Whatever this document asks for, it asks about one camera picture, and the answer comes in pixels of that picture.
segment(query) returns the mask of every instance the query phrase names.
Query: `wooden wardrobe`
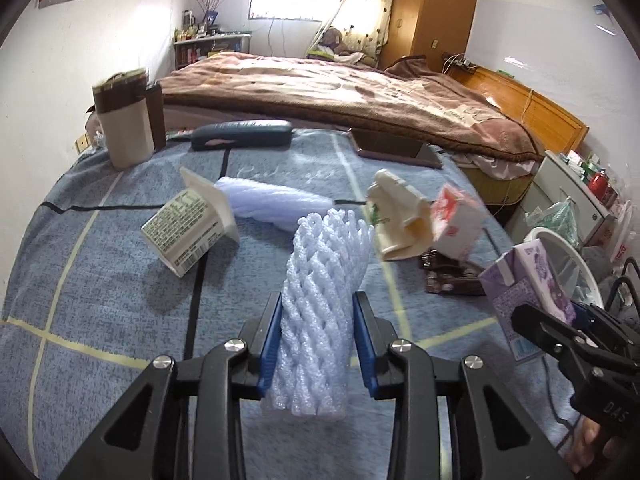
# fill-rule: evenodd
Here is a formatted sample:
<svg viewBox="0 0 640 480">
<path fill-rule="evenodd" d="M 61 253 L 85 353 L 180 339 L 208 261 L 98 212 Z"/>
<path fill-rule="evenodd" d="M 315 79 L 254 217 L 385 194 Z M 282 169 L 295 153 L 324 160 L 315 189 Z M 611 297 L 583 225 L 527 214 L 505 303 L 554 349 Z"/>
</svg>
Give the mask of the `wooden wardrobe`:
<svg viewBox="0 0 640 480">
<path fill-rule="evenodd" d="M 476 0 L 393 0 L 378 67 L 424 54 L 431 70 L 441 71 L 442 54 L 466 50 L 475 10 Z"/>
</svg>

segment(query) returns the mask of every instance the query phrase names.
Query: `metal screw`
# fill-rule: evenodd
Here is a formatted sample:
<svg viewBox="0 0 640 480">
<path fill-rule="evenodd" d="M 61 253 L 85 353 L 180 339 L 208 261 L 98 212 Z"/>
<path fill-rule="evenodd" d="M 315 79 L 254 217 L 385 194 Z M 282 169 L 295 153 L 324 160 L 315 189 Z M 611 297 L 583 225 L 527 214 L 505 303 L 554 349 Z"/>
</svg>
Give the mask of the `metal screw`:
<svg viewBox="0 0 640 480">
<path fill-rule="evenodd" d="M 391 348 L 396 352 L 408 352 L 411 350 L 411 341 L 406 339 L 396 339 L 391 343 Z"/>
<path fill-rule="evenodd" d="M 477 355 L 468 355 L 465 357 L 465 366 L 472 370 L 478 370 L 478 368 L 482 368 L 484 366 L 484 361 L 482 361 L 482 359 Z"/>
<path fill-rule="evenodd" d="M 244 341 L 242 339 L 230 339 L 225 343 L 227 352 L 239 352 L 244 350 Z"/>
<path fill-rule="evenodd" d="M 168 368 L 169 366 L 171 366 L 172 361 L 173 359 L 171 359 L 168 355 L 159 355 L 154 359 L 154 368 Z"/>
</svg>

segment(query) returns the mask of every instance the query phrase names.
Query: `brown chocolate wrapper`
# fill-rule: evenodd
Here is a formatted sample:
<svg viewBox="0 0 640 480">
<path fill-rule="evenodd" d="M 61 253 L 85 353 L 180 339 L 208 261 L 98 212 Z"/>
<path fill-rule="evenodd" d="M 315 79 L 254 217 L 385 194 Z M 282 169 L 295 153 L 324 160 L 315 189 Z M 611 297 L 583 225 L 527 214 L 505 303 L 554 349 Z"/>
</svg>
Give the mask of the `brown chocolate wrapper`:
<svg viewBox="0 0 640 480">
<path fill-rule="evenodd" d="M 459 262 L 430 249 L 420 256 L 424 286 L 431 294 L 484 296 L 478 274 L 484 269 L 472 262 Z"/>
</svg>

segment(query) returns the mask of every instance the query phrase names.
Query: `wooden headboard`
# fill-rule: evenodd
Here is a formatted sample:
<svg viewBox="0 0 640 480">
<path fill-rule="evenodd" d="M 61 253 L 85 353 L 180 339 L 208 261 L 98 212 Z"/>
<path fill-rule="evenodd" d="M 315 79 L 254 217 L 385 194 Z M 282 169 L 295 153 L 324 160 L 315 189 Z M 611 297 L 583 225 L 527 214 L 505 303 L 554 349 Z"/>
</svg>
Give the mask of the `wooden headboard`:
<svg viewBox="0 0 640 480">
<path fill-rule="evenodd" d="M 547 150 L 575 150 L 589 131 L 564 108 L 509 77 L 483 67 L 469 73 L 454 66 L 448 74 L 484 97 L 491 97 L 503 114 L 528 126 Z"/>
</svg>

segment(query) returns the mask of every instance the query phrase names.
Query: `plastic bag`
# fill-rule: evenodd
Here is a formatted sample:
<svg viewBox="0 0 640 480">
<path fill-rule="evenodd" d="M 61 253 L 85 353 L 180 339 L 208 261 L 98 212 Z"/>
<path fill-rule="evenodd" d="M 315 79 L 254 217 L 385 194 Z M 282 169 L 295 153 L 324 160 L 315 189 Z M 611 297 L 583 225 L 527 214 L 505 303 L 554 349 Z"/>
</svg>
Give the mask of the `plastic bag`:
<svg viewBox="0 0 640 480">
<path fill-rule="evenodd" d="M 537 207 L 533 212 L 526 213 L 525 222 L 531 228 L 546 227 L 558 233 L 574 249 L 577 249 L 580 245 L 578 225 L 575 222 L 574 201 L 570 196 L 562 202 L 556 202 L 544 211 Z"/>
<path fill-rule="evenodd" d="M 618 216 L 613 233 L 605 250 L 609 255 L 609 260 L 614 267 L 621 265 L 628 254 L 630 243 L 636 234 L 631 230 L 633 225 L 634 207 L 631 200 L 627 200 Z"/>
</svg>

